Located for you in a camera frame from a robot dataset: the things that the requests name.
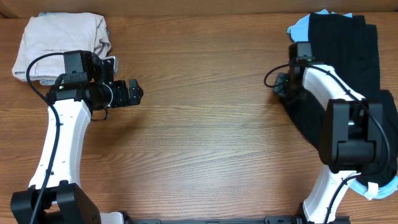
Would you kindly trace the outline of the black t-shirt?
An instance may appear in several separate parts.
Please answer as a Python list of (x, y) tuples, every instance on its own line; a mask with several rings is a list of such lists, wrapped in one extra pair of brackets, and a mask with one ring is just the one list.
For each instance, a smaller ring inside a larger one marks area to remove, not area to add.
[(310, 15), (308, 42), (315, 60), (334, 67), (336, 74), (354, 91), (383, 105), (380, 124), (390, 144), (390, 158), (381, 152), (378, 164), (386, 162), (387, 166), (379, 175), (358, 178), (357, 183), (362, 187), (368, 182), (385, 187), (397, 180), (397, 109), (390, 91), (380, 86), (377, 41), (376, 26), (367, 24), (364, 16)]

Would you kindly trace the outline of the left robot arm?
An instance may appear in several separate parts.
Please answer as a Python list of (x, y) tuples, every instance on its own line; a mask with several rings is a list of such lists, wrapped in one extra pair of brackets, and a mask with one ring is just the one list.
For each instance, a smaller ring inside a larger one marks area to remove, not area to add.
[(15, 192), (11, 211), (18, 223), (131, 223), (126, 212), (102, 213), (80, 184), (86, 129), (94, 111), (139, 105), (137, 80), (115, 80), (118, 60), (85, 50), (63, 52), (65, 71), (46, 95), (48, 128), (42, 155), (27, 190)]

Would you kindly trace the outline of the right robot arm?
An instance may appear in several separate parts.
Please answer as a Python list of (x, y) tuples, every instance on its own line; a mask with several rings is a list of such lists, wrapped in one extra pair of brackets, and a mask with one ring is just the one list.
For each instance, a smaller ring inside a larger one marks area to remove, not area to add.
[(318, 142), (323, 163), (309, 196), (294, 216), (267, 217), (267, 223), (349, 223), (336, 211), (352, 182), (366, 175), (389, 142), (382, 128), (383, 107), (349, 87), (332, 66), (315, 59), (309, 42), (289, 46), (289, 71), (272, 86), (286, 105), (312, 95), (325, 118)]

